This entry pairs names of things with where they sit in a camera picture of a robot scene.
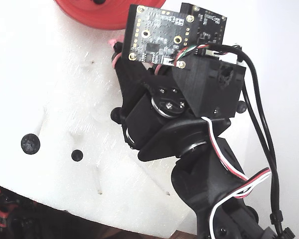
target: white surface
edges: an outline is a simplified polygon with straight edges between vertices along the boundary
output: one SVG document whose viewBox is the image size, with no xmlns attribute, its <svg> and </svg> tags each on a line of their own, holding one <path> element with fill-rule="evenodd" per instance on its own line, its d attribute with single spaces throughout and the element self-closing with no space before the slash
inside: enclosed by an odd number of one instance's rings
<svg viewBox="0 0 299 239">
<path fill-rule="evenodd" d="M 286 118 L 299 120 L 299 49 L 291 50 L 294 41 L 299 46 L 299 1 L 190 2 L 227 16 L 224 43 L 239 42 L 256 65 L 277 150 L 285 225 L 299 236 L 299 196 L 292 196 L 299 194 L 299 122 L 292 127 Z M 179 11 L 180 3 L 167 0 L 164 8 Z M 195 215 L 170 182 L 176 159 L 138 161 L 110 120 L 122 99 L 107 41 L 122 33 L 83 26 L 52 0 L 0 1 L 0 185 L 130 231 L 193 233 Z M 246 81 L 249 87 L 249 74 Z M 30 132 L 41 141 L 32 156 L 20 148 Z M 236 116 L 224 136 L 242 163 L 246 158 L 247 175 L 266 166 L 248 114 Z M 74 149 L 83 151 L 82 161 L 71 159 Z M 269 189 L 261 185 L 249 199 L 262 226 L 270 224 Z"/>
</svg>

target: red wheel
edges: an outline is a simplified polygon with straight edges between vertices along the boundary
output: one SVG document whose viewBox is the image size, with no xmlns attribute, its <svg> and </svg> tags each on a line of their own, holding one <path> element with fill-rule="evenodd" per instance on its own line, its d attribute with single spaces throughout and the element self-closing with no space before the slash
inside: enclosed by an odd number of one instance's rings
<svg viewBox="0 0 299 239">
<path fill-rule="evenodd" d="M 165 0 L 55 0 L 73 19 L 100 29 L 124 29 L 131 4 L 161 7 Z"/>
</svg>

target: black circuit board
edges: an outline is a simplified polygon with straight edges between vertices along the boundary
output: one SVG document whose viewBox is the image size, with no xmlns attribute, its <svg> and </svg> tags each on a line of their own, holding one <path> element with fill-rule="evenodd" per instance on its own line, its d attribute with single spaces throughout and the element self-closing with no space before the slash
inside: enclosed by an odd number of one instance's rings
<svg viewBox="0 0 299 239">
<path fill-rule="evenodd" d="M 197 43 L 199 23 L 198 15 L 131 5 L 122 57 L 173 65 L 179 50 Z"/>
<path fill-rule="evenodd" d="M 180 12 L 199 19 L 197 44 L 223 43 L 227 21 L 225 16 L 189 3 L 182 3 Z"/>
</svg>

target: wire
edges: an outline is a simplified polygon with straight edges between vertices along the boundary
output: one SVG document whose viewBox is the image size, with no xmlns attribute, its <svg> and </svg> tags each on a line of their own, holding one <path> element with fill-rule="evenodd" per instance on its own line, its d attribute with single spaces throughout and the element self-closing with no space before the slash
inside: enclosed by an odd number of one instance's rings
<svg viewBox="0 0 299 239">
<path fill-rule="evenodd" d="M 207 118 L 207 117 L 202 117 L 202 119 L 205 120 L 205 121 L 207 121 L 208 131 L 209 131 L 209 137 L 210 137 L 211 144 L 213 145 L 213 148 L 214 148 L 217 156 L 219 157 L 221 163 L 224 165 L 224 167 L 228 171 L 230 171 L 232 174 L 234 174 L 235 176 L 241 178 L 242 180 L 244 180 L 244 181 L 248 180 L 249 178 L 245 174 L 243 174 L 242 172 L 238 171 L 233 165 L 231 165 L 230 162 L 228 162 L 228 160 L 226 159 L 226 157 L 221 152 L 221 150 L 220 150 L 220 148 L 219 148 L 219 146 L 217 144 L 215 135 L 214 135 L 212 121 L 209 118 Z"/>
<path fill-rule="evenodd" d="M 175 57 L 175 60 L 174 60 L 174 66 L 176 66 L 177 64 L 177 61 L 180 60 L 182 57 L 192 53 L 192 52 L 195 52 L 196 49 L 202 49 L 202 48 L 205 48 L 207 47 L 208 45 L 205 45 L 205 44 L 202 44 L 202 45 L 192 45 L 192 46 L 189 46 L 189 47 L 185 47 L 183 49 L 181 49 L 179 51 L 179 53 L 176 55 Z"/>
<path fill-rule="evenodd" d="M 215 232 L 214 232 L 214 217 L 217 208 L 219 208 L 223 203 L 231 199 L 232 197 L 237 197 L 240 195 L 240 193 L 248 190 L 249 188 L 254 188 L 258 184 L 262 183 L 265 181 L 269 176 L 271 175 L 271 171 L 269 168 L 263 169 L 259 173 L 257 173 L 255 176 L 253 176 L 251 179 L 246 181 L 241 187 L 235 189 L 232 193 L 228 194 L 225 196 L 223 199 L 221 199 L 218 203 L 216 203 L 211 210 L 210 216 L 209 216 L 209 231 L 210 231 L 210 236 L 211 239 L 216 239 L 215 237 Z"/>
<path fill-rule="evenodd" d="M 185 47 L 185 48 L 181 49 L 181 50 L 178 52 L 178 54 L 176 55 L 175 60 L 174 60 L 174 66 L 176 66 L 177 61 L 181 58 L 182 54 L 183 54 L 184 51 L 187 50 L 187 49 L 188 49 L 188 47 Z"/>
<path fill-rule="evenodd" d="M 156 75 L 156 76 L 158 75 L 160 68 L 161 68 L 161 64 L 156 66 L 155 71 L 154 71 L 154 75 Z"/>
<path fill-rule="evenodd" d="M 268 124 L 264 115 L 263 107 L 262 107 L 262 102 L 260 98 L 260 90 L 259 90 L 259 84 L 258 84 L 258 77 L 257 77 L 257 72 L 255 69 L 255 66 L 251 59 L 239 48 L 231 47 L 231 46 L 226 46 L 226 45 L 217 45 L 217 44 L 210 44 L 209 45 L 210 50 L 215 50 L 215 51 L 223 51 L 223 52 L 230 52 L 236 54 L 240 59 L 246 62 L 248 65 L 252 79 L 253 79 L 253 84 L 254 84 L 254 90 L 255 90 L 255 96 L 256 96 L 256 103 L 257 103 L 257 108 L 259 111 L 260 119 L 264 128 L 264 132 L 266 135 L 266 140 L 264 139 L 263 133 L 261 132 L 257 118 L 255 117 L 255 114 L 252 111 L 252 107 L 248 98 L 246 86 L 243 86 L 243 94 L 245 97 L 247 109 L 249 111 L 249 114 L 251 115 L 254 127 L 256 129 L 257 135 L 259 137 L 259 140 L 261 142 L 261 145 L 263 147 L 264 153 L 266 155 L 267 161 L 269 163 L 269 166 L 272 170 L 272 188 L 271 188 L 271 208 L 272 208 L 272 213 L 275 218 L 279 217 L 279 214 L 281 214 L 280 211 L 280 190 L 279 190 L 279 178 L 278 178 L 278 173 L 277 173 L 277 163 L 276 163 L 276 155 L 275 155 L 275 149 L 273 146 L 272 138 L 270 135 L 270 131 L 268 128 Z M 282 230 L 282 224 L 280 220 L 276 220 L 274 222 L 276 231 L 278 236 L 281 236 L 283 234 Z"/>
<path fill-rule="evenodd" d="M 122 56 L 122 53 L 120 52 L 119 54 L 117 54 L 115 57 L 114 57 L 114 59 L 113 59 L 113 61 L 112 61 L 112 67 L 115 69 L 115 65 L 116 65 L 116 63 L 117 63 L 117 61 L 119 60 L 119 58 Z"/>
</svg>

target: black screw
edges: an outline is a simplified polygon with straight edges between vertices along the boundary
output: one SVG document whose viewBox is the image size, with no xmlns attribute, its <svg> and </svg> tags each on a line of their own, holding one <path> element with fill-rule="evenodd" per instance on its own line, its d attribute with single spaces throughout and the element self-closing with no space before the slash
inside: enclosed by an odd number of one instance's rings
<svg viewBox="0 0 299 239">
<path fill-rule="evenodd" d="M 103 4 L 103 3 L 105 3 L 105 0 L 93 0 L 93 2 L 95 4 Z"/>
<path fill-rule="evenodd" d="M 116 107 L 111 112 L 111 120 L 115 123 L 121 124 L 121 115 L 120 115 L 121 107 Z"/>
<path fill-rule="evenodd" d="M 75 161 L 75 162 L 79 162 L 82 160 L 83 158 L 83 153 L 82 151 L 78 150 L 78 149 L 75 149 L 72 154 L 71 154 L 71 157 L 72 159 Z"/>
<path fill-rule="evenodd" d="M 225 228 L 221 228 L 221 229 L 220 229 L 220 234 L 221 234 L 222 236 L 225 236 L 225 235 L 227 234 L 227 230 L 226 230 Z"/>
<path fill-rule="evenodd" d="M 21 148 L 26 154 L 38 153 L 40 149 L 40 140 L 33 133 L 26 134 L 21 140 Z"/>
<path fill-rule="evenodd" d="M 236 112 L 239 114 L 242 114 L 242 113 L 246 112 L 246 110 L 247 110 L 246 103 L 244 101 L 239 101 L 238 105 L 237 105 Z"/>
</svg>

